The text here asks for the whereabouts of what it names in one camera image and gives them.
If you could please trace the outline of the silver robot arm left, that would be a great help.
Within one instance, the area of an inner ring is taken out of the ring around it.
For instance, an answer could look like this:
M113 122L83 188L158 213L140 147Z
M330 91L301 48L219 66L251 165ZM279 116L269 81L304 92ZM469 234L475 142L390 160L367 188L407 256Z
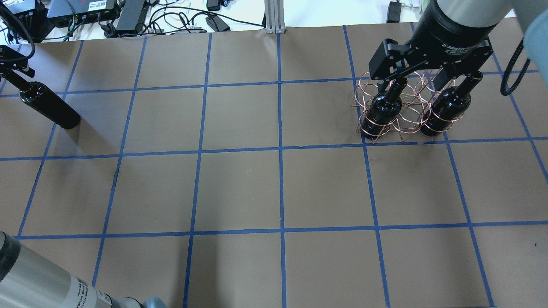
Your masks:
M80 115L55 92L40 82L29 82L19 75L33 77L29 55L2 45L1 77L19 90L20 99L61 128L80 124ZM158 297L144 302L135 298L112 298L76 275L39 255L20 240L1 233L0 302L3 308L164 308Z

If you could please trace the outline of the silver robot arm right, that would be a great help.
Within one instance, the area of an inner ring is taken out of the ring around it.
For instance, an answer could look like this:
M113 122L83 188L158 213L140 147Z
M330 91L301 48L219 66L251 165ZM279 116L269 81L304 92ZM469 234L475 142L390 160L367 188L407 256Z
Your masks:
M369 62L369 76L382 93L389 82L419 70L440 69L436 90L478 71L492 54L488 35L513 10L523 31L523 47L547 80L545 0L431 0L405 44L385 39Z

